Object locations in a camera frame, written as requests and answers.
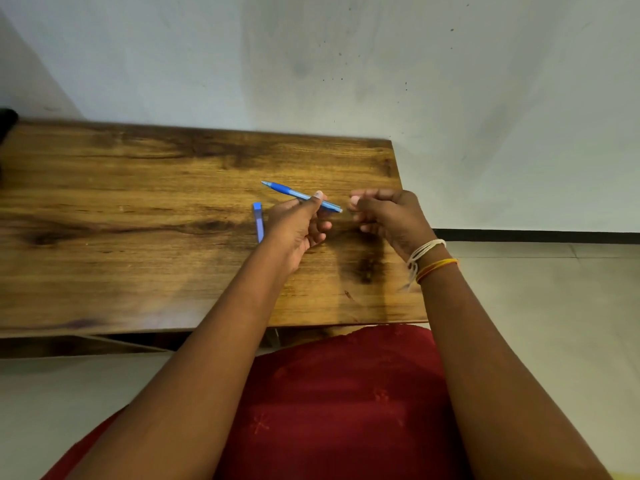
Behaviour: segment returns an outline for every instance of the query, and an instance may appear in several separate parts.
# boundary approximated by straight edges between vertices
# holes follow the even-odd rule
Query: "wood grain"
[[[400,187],[390,141],[18,123],[0,146],[0,336],[189,330],[256,245],[260,184]],[[287,282],[272,326],[425,321],[406,268],[348,212]]]

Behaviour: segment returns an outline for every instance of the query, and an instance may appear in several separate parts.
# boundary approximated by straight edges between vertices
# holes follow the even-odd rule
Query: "red dress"
[[[64,479],[117,414],[44,479]],[[366,327],[257,357],[215,478],[472,478],[431,332]]]

